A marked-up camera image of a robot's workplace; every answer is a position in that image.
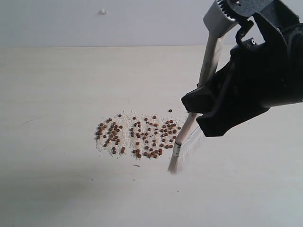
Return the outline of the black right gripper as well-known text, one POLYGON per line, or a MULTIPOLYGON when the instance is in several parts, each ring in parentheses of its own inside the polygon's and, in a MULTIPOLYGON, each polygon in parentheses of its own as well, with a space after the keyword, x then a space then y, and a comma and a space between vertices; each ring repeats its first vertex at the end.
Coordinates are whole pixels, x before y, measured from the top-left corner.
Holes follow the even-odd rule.
POLYGON ((206 137, 231 128, 270 107, 303 101, 303 24, 281 0, 229 0, 228 12, 239 23, 231 51, 237 81, 228 63, 181 102, 206 137))

